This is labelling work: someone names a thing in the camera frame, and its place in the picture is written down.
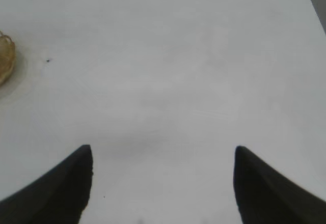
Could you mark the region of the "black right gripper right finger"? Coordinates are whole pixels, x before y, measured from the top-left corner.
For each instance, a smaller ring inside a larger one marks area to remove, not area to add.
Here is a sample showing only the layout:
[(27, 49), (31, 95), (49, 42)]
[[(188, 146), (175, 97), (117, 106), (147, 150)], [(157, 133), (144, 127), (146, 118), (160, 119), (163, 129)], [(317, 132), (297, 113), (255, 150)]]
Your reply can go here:
[(243, 223), (325, 223), (325, 201), (244, 146), (235, 149), (235, 199)]

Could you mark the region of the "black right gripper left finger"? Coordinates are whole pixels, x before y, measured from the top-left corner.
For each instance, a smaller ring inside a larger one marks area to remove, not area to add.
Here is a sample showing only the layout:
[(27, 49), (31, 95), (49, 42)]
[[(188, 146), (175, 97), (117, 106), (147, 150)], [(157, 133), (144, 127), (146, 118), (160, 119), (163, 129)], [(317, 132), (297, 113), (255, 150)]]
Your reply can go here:
[(21, 190), (1, 200), (1, 223), (79, 223), (91, 193), (93, 156), (82, 145)]

